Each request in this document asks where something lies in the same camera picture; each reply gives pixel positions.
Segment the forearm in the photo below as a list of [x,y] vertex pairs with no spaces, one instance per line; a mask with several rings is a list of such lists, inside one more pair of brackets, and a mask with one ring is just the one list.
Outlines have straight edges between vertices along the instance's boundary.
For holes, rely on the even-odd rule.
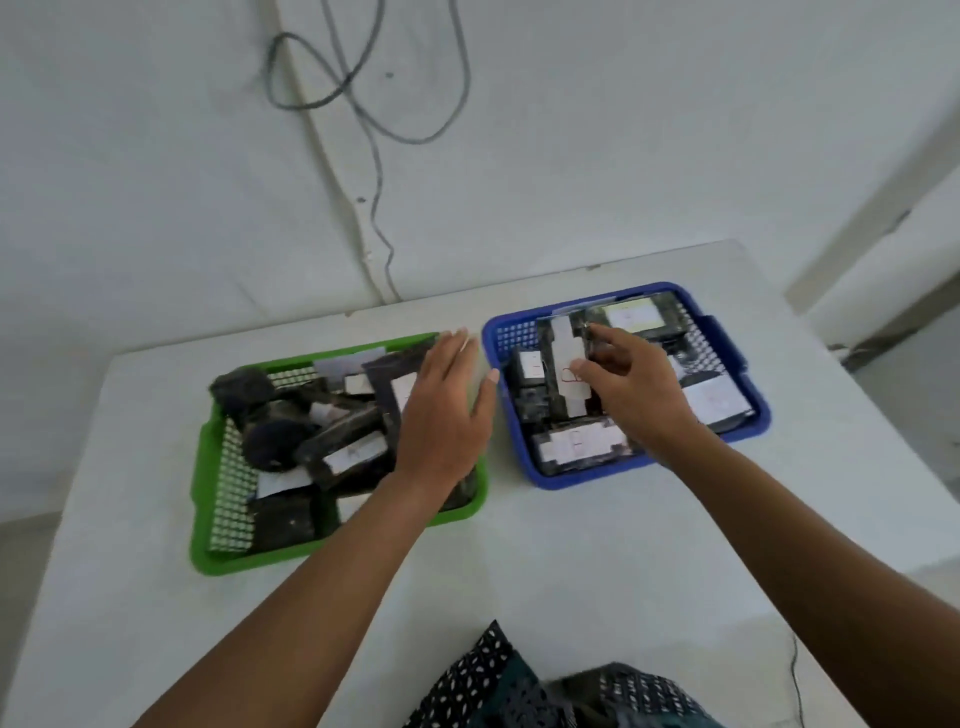
[[139,728],[314,728],[443,489],[390,475],[360,511],[187,672]]
[[870,725],[947,724],[960,715],[956,611],[705,428],[676,443],[662,451],[665,464]]

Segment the white table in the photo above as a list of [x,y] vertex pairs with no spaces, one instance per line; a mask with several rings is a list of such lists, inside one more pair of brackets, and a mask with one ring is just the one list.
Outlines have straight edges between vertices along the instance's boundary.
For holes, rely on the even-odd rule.
[[[296,566],[208,578],[187,560],[188,489],[215,376],[402,334],[479,331],[500,313],[661,279],[718,316],[771,404],[769,432],[739,449],[899,570],[960,554],[960,508],[946,490],[741,248],[715,243],[117,357],[6,728],[129,725]],[[745,646],[744,625],[769,622],[772,606],[672,474],[654,466],[540,491],[502,422],[490,464],[483,510],[414,547],[324,724],[399,725],[491,619],[543,677],[619,660],[681,673],[730,722],[789,715],[783,633]],[[773,696],[746,711],[759,693]]]

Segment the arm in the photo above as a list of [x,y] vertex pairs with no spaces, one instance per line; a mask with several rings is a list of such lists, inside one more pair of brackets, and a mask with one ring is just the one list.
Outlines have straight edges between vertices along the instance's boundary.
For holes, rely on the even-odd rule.
[[663,351],[612,346],[574,372],[713,517],[763,591],[873,728],[960,716],[960,613],[879,562],[700,425]]
[[396,470],[136,728],[315,728],[403,559],[490,439],[499,372],[471,413],[477,343],[465,342],[445,334],[424,360]]

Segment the plastic basket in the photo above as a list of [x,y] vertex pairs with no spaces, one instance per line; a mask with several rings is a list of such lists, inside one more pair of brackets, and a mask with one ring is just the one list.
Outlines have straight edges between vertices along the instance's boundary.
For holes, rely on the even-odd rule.
[[[503,367],[510,359],[510,354],[515,348],[536,349],[540,346],[537,339],[537,319],[560,315],[592,303],[612,303],[613,301],[663,291],[675,293],[680,300],[684,320],[689,326],[687,339],[700,354],[695,363],[686,367],[687,373],[711,371],[725,372],[731,375],[733,381],[736,382],[736,385],[753,408],[748,419],[741,426],[721,435],[721,437],[727,442],[734,442],[748,437],[756,437],[765,432],[770,426],[770,407],[747,376],[747,360],[733,344],[719,322],[712,316],[704,315],[700,306],[693,301],[690,294],[676,283],[665,281],[649,283],[637,288],[627,288],[600,296],[590,296],[576,301],[555,303],[497,316],[490,319],[483,327],[484,351],[487,353],[491,366]],[[606,465],[598,465],[595,468],[558,475],[544,475],[537,470],[527,448],[526,440],[520,428],[520,420],[514,408],[514,400],[507,388],[506,377],[500,379],[497,391],[503,403],[507,427],[510,430],[510,437],[513,440],[516,455],[520,460],[520,466],[538,488],[551,491],[560,490],[586,480],[594,480],[614,473],[623,473],[632,468],[642,468],[654,462],[649,455],[639,454]]]
[[[319,352],[254,364],[264,370],[277,388],[302,384],[316,377],[313,362],[330,356],[385,347],[395,352],[422,341],[433,333],[405,336],[359,347]],[[477,493],[468,505],[438,513],[430,525],[461,521],[480,510],[487,499],[487,462],[481,455],[476,464]],[[190,540],[190,561],[207,576],[219,576],[296,559],[316,550],[324,539],[276,551],[247,554],[252,543],[253,524],[247,501],[256,491],[257,471],[243,459],[240,433],[213,404],[210,419],[201,427],[190,495],[196,509]]]

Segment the person's left hand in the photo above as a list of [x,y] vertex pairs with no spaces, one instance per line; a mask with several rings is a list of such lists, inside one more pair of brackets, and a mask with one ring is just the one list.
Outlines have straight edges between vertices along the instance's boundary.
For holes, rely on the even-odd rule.
[[403,409],[395,473],[449,495],[487,446],[493,428],[499,370],[484,378],[472,412],[467,387],[478,344],[461,328],[445,331],[431,349]]

